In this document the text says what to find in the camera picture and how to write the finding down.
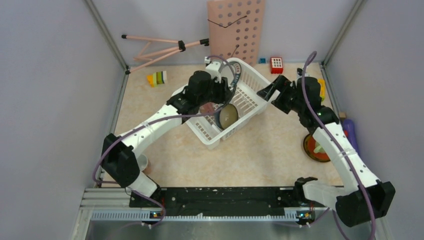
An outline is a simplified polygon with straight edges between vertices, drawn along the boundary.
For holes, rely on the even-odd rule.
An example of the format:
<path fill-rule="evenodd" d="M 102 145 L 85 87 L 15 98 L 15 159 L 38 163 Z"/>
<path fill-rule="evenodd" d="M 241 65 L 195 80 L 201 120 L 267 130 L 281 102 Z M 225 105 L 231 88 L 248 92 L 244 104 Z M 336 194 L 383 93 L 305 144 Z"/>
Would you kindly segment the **white plastic dish rack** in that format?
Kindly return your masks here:
<path fill-rule="evenodd" d="M 236 92 L 230 101 L 237 110 L 239 119 L 227 129 L 220 129 L 214 116 L 203 116 L 189 119 L 186 124 L 198 139 L 209 149 L 216 148 L 220 141 L 226 140 L 244 127 L 252 117 L 261 114 L 268 102 L 257 95 L 257 92 L 271 84 L 262 74 L 243 60 L 232 57 L 228 62 L 241 64 L 241 77 Z"/>

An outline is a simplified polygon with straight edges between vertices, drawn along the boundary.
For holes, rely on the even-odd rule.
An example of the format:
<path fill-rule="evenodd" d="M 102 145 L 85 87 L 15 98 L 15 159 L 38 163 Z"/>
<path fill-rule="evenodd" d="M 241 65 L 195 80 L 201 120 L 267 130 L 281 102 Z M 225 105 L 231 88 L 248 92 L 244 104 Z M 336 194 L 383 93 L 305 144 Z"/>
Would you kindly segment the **dark bowl beige inside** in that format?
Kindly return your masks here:
<path fill-rule="evenodd" d="M 238 119 L 238 110 L 231 103 L 223 107 L 222 110 L 215 115 L 216 125 L 222 130 L 229 128 Z"/>

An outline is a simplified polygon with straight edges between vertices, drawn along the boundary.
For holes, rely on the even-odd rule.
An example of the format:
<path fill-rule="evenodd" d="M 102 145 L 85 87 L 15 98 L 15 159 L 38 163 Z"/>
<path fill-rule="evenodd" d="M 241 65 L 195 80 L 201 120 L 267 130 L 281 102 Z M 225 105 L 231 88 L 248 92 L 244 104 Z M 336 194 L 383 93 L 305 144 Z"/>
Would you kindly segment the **pink mug white inside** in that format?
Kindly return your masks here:
<path fill-rule="evenodd" d="M 151 169 L 151 162 L 149 161 L 148 157 L 144 154 L 141 154 L 137 158 L 137 164 L 142 173 L 145 175 L 149 175 L 152 171 Z"/>

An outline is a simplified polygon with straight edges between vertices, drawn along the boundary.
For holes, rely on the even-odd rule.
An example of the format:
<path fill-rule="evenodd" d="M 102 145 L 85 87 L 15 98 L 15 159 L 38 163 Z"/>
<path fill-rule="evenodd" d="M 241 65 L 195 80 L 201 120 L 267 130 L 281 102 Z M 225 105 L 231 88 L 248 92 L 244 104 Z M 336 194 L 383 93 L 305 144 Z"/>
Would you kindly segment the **white plate green rim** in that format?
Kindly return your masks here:
<path fill-rule="evenodd" d="M 231 90 L 231 97 L 236 94 L 237 84 L 241 78 L 242 66 L 237 61 L 230 61 L 229 64 L 222 62 L 219 72 L 221 73 L 225 67 L 230 69 L 230 73 L 233 76 L 232 81 L 229 83 L 229 89 Z"/>

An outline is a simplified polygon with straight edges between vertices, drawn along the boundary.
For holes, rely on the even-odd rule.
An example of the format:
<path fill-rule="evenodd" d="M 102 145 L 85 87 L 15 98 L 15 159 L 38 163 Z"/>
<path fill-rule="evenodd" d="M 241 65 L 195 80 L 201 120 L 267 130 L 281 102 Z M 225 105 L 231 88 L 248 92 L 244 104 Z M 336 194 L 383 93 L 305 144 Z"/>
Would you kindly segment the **cream cup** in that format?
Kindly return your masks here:
<path fill-rule="evenodd" d="M 315 147 L 313 149 L 313 152 L 315 154 L 326 154 L 324 148 L 318 142 L 315 143 Z"/>

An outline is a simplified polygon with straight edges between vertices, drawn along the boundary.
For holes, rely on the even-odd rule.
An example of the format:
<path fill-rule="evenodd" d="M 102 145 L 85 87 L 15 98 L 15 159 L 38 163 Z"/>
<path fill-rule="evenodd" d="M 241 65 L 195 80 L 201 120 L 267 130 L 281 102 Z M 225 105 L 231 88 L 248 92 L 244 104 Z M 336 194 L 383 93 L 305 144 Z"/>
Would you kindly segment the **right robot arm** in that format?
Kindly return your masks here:
<path fill-rule="evenodd" d="M 293 200 L 299 206 L 311 201 L 336 211 L 348 227 L 385 217 L 396 190 L 382 182 L 362 161 L 344 133 L 335 112 L 322 104 L 321 85 L 314 77 L 290 81 L 279 75 L 259 90 L 263 100 L 288 114 L 297 113 L 299 121 L 323 148 L 342 179 L 343 187 L 327 185 L 315 177 L 300 177 L 294 185 Z"/>

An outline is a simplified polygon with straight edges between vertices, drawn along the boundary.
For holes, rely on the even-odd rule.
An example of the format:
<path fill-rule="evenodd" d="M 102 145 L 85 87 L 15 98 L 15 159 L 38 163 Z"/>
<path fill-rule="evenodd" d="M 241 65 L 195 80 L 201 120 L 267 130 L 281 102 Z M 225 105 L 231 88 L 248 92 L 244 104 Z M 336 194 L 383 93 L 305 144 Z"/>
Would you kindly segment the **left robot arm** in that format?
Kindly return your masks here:
<path fill-rule="evenodd" d="M 199 109 L 204 104 L 229 104 L 235 89 L 236 85 L 229 83 L 226 77 L 218 78 L 203 70 L 195 71 L 188 84 L 146 121 L 121 136 L 109 134 L 103 142 L 100 166 L 120 187 L 140 193 L 147 206 L 156 206 L 161 198 L 159 185 L 143 173 L 137 159 L 169 130 L 190 118 L 201 117 Z"/>

